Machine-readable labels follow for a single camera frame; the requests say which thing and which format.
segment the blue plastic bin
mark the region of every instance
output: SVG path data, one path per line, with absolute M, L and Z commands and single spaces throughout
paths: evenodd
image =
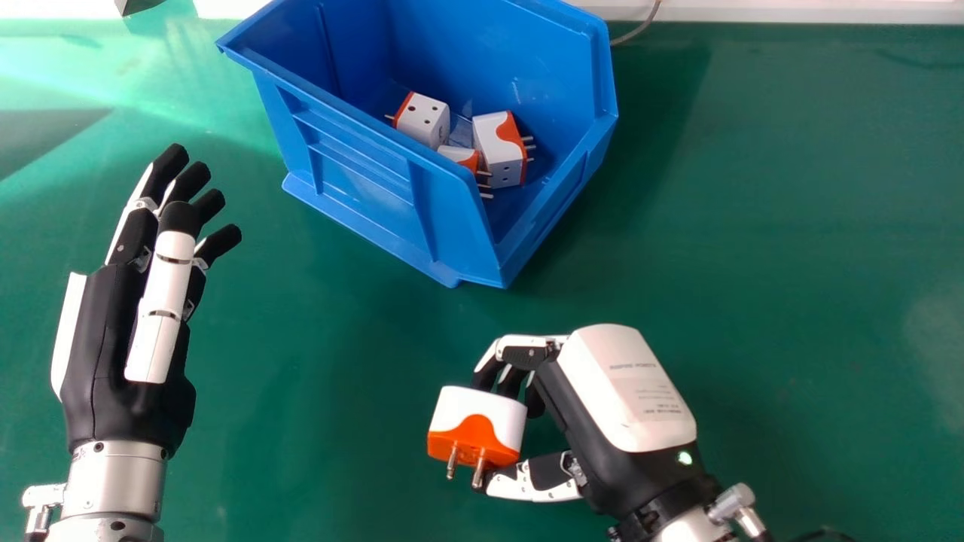
M 557 0 L 276 0 L 218 41 L 250 69 L 284 190 L 446 286 L 506 287 L 603 161 L 618 116 L 608 32 Z M 525 186 L 469 170 L 383 118 L 408 91 L 453 126 L 511 110 Z

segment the robotic hand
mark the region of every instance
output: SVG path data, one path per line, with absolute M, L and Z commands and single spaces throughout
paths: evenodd
M 524 404 L 517 400 L 524 385 Z M 570 450 L 518 461 L 525 417 L 549 410 Z M 472 488 L 502 499 L 586 499 L 615 518 L 611 542 L 724 542 L 731 523 L 772 541 L 737 484 L 721 492 L 696 445 L 696 420 L 638 331 L 620 325 L 569 336 L 493 342 L 471 388 L 442 389 L 429 455 L 475 468 Z
M 67 483 L 32 486 L 27 542 L 158 542 L 166 464 L 194 418 L 184 374 L 190 329 L 214 260 L 241 241 L 234 225 L 200 243 L 225 206 L 201 162 L 171 145 L 147 170 L 121 214 L 104 265 L 71 273 L 50 383 L 64 406 Z M 54 508 L 60 521 L 50 525 Z

